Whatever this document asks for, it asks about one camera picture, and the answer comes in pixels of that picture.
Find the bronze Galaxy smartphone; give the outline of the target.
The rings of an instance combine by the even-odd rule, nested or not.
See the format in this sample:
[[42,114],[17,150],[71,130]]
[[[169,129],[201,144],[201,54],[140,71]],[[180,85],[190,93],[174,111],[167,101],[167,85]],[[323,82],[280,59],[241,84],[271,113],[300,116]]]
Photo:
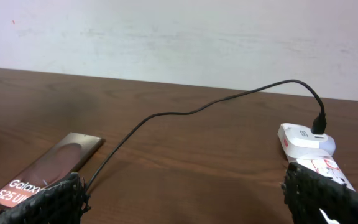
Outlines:
[[72,172],[78,172],[104,139],[69,133],[0,189],[0,208],[15,207]]

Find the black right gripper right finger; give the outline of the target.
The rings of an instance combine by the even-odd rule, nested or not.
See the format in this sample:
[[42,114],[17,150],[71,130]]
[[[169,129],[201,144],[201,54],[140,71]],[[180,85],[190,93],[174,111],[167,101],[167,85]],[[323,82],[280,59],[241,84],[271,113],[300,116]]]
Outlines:
[[358,223],[358,193],[299,163],[289,163],[282,190],[294,223]]

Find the white power strip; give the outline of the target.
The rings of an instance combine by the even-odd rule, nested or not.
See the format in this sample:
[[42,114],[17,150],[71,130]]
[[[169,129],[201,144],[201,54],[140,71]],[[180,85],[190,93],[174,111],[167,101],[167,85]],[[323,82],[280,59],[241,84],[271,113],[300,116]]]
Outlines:
[[297,162],[339,184],[346,184],[347,188],[354,190],[342,170],[331,156],[319,159],[299,159],[287,156],[289,162]]

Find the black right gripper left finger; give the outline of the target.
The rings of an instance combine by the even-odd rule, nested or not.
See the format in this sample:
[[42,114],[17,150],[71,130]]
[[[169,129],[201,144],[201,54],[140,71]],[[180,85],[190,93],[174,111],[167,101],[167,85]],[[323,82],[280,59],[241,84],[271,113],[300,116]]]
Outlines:
[[73,172],[20,204],[0,212],[0,224],[77,224],[91,207],[86,183]]

